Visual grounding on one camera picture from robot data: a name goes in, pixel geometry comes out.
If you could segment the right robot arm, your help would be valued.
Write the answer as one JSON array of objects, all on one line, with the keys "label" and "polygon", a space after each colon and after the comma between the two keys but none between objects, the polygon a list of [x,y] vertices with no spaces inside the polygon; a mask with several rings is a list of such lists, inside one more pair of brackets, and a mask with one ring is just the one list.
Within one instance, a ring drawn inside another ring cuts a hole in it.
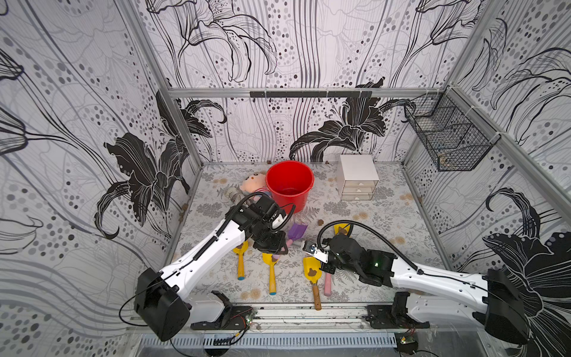
[{"label": "right robot arm", "polygon": [[451,272],[416,264],[394,248],[391,252],[365,249],[344,234],[304,248],[321,262],[321,270],[352,272],[363,284],[415,290],[469,308],[469,315],[491,336],[515,345],[529,341],[531,327],[523,298],[505,272],[485,275]]}]

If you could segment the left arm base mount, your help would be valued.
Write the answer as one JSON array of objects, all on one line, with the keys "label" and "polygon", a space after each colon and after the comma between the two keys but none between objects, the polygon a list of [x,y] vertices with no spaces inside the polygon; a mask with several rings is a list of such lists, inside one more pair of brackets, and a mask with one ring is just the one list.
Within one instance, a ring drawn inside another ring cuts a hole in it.
[{"label": "left arm base mount", "polygon": [[214,322],[201,321],[190,325],[192,330],[244,330],[254,314],[252,306],[226,307]]}]

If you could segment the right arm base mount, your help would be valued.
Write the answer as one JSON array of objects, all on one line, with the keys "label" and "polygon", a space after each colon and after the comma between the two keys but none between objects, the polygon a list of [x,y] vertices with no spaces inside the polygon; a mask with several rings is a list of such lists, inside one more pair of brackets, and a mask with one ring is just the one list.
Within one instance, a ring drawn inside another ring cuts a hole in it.
[{"label": "right arm base mount", "polygon": [[418,330],[431,327],[429,322],[416,321],[406,312],[393,312],[393,307],[389,305],[367,305],[366,311],[365,320],[375,330]]}]

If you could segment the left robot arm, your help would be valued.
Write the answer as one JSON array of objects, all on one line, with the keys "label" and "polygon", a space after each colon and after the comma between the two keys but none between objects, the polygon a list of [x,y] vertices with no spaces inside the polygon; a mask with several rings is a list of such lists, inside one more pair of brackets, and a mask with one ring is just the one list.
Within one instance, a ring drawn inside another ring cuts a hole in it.
[{"label": "left robot arm", "polygon": [[283,229],[293,217],[295,205],[281,208],[264,193],[255,196],[256,202],[242,199],[232,206],[218,226],[187,254],[159,270],[148,268],[139,276],[134,310],[160,341],[170,340],[188,324],[223,327],[229,322],[231,303],[224,294],[191,295],[227,253],[250,239],[262,253],[288,253]]}]

